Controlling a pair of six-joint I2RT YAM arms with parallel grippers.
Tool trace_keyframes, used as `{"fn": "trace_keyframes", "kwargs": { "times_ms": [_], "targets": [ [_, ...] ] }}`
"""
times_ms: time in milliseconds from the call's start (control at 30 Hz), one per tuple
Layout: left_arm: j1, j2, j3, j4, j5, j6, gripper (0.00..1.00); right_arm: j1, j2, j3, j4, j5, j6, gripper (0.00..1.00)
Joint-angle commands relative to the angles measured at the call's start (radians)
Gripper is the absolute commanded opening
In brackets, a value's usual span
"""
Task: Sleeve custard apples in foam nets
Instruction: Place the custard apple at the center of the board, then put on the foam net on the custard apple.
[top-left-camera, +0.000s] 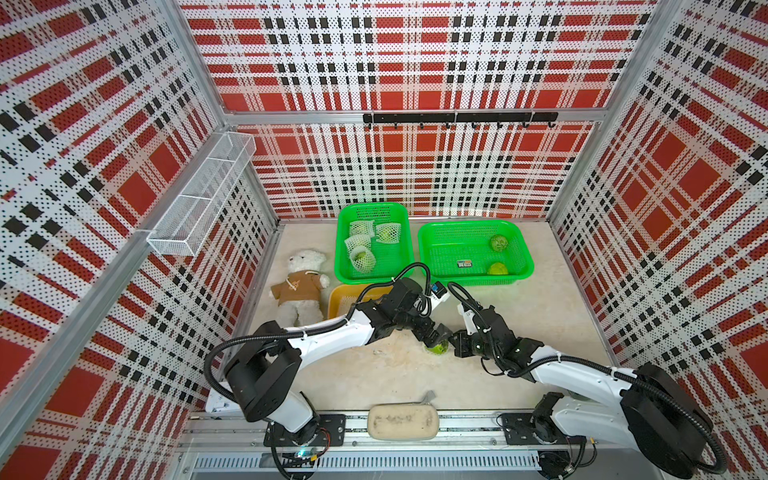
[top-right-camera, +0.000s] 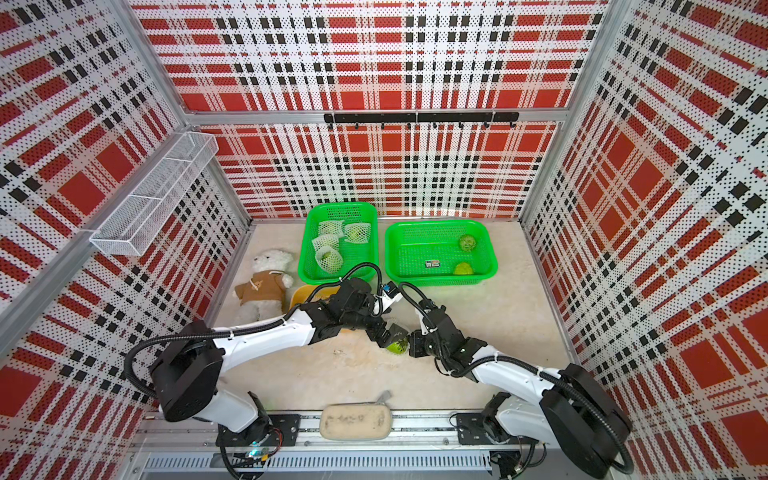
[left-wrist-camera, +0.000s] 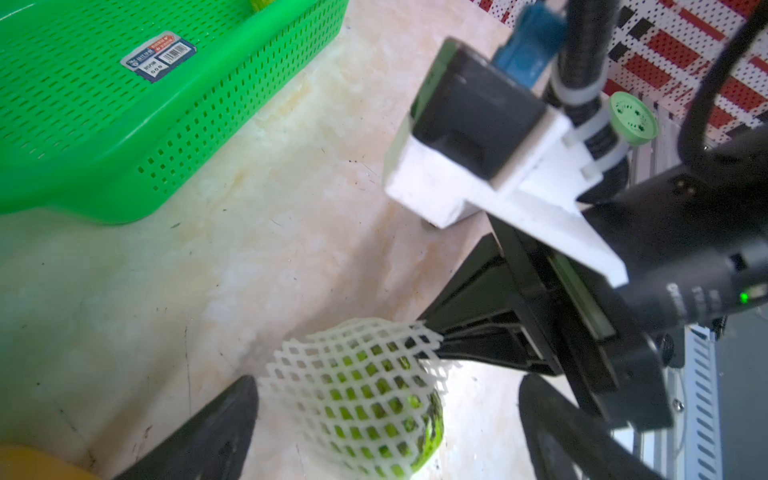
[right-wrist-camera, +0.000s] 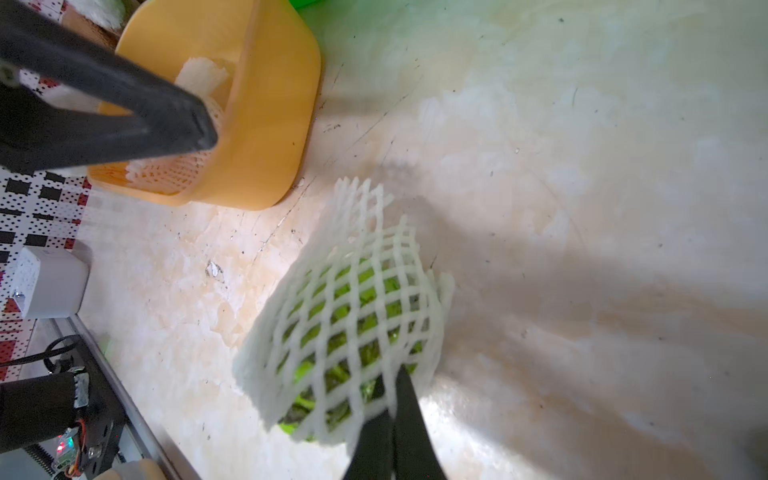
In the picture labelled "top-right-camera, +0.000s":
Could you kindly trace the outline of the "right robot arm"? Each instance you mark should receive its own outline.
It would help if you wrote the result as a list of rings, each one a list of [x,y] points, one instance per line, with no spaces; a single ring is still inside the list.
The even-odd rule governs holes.
[[[512,412],[504,405],[516,397],[536,406],[543,432],[582,472],[602,479],[614,469],[630,475],[635,463],[627,446],[633,427],[628,415],[581,366],[545,368],[509,356],[487,342],[465,336],[447,314],[415,285],[390,282],[387,295],[399,295],[419,315],[410,333],[409,355],[429,356],[439,373],[496,387],[485,407],[486,434],[495,442],[513,436]]]

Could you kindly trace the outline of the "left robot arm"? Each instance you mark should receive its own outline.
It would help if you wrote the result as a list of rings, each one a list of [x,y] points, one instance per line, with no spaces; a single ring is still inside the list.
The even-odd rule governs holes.
[[[363,330],[381,348],[396,342],[384,315],[402,294],[394,282],[384,282],[377,265],[360,266],[374,271],[374,285],[349,271],[333,282],[336,291],[328,298],[319,298],[326,288],[319,285],[304,302],[277,317],[222,328],[196,322],[177,334],[144,340],[125,354],[124,375],[136,390],[158,401],[168,422],[195,418],[241,433],[265,420],[266,414],[255,397],[225,390],[222,374],[257,358],[333,338],[343,330]]]

